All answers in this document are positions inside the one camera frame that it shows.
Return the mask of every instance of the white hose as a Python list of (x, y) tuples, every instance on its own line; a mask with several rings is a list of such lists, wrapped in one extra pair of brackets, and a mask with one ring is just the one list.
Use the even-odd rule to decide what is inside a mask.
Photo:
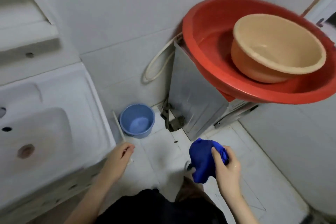
[(176, 36), (174, 36), (173, 39), (171, 39), (162, 49), (160, 52), (157, 53), (157, 55), (155, 55), (155, 57), (153, 58), (153, 60), (151, 60), (151, 62), (148, 64), (147, 68), (146, 68), (146, 72), (145, 72), (145, 78), (147, 81), (153, 81), (155, 80), (156, 78), (159, 77), (159, 75), (161, 75), (163, 69), (165, 69), (168, 61), (173, 57), (175, 51), (173, 51), (166, 59), (165, 63), (163, 63), (163, 66), (162, 68), (160, 69), (160, 71), (153, 77), (149, 77), (148, 76), (148, 73), (149, 73), (149, 70), (151, 68), (151, 66), (154, 64), (154, 62), (157, 60), (157, 58), (163, 53), (164, 50), (166, 50), (168, 48), (168, 46), (170, 46), (179, 36), (182, 35), (182, 32), (180, 32), (179, 34), (177, 34)]

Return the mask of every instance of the sink basin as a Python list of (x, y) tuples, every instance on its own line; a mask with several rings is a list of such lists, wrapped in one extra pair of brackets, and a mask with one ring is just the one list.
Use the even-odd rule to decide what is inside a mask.
[[(231, 59), (232, 30), (240, 18), (256, 13), (280, 16), (313, 33), (327, 53), (322, 68), (274, 84), (242, 74)], [(334, 43), (314, 24), (283, 7), (261, 0), (205, 0), (184, 17), (183, 38), (198, 70), (223, 95), (256, 103), (307, 104), (336, 92)]]
[(115, 146), (82, 63), (0, 87), (0, 208), (78, 169)]

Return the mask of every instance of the right hand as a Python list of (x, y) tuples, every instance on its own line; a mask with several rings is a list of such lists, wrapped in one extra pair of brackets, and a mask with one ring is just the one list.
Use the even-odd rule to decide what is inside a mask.
[(216, 180), (219, 191), (227, 203), (233, 203), (242, 197), (239, 186), (241, 166), (233, 150), (229, 146), (223, 147), (229, 155), (227, 166), (224, 165), (221, 155), (215, 147), (211, 148), (211, 153), (216, 165)]

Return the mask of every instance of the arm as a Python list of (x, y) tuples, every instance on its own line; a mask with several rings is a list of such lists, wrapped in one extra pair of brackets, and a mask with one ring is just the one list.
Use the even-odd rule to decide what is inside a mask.
[(241, 166), (229, 146), (225, 146), (229, 164), (224, 165), (221, 155), (212, 147), (211, 152), (216, 165), (216, 180), (219, 191), (230, 208), (237, 224), (259, 224), (251, 209), (242, 197), (239, 187)]
[(64, 224), (92, 224), (98, 217), (106, 193), (123, 175), (135, 146), (123, 143), (109, 154), (97, 180)]

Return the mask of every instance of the forearm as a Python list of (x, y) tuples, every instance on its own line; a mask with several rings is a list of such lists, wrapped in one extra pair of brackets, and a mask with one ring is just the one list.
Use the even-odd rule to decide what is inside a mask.
[(226, 202), (237, 224), (259, 224), (242, 196)]
[(101, 177), (85, 194), (82, 201), (70, 214), (64, 224), (92, 224), (98, 217), (99, 210), (103, 204), (105, 196), (110, 188), (102, 181)]

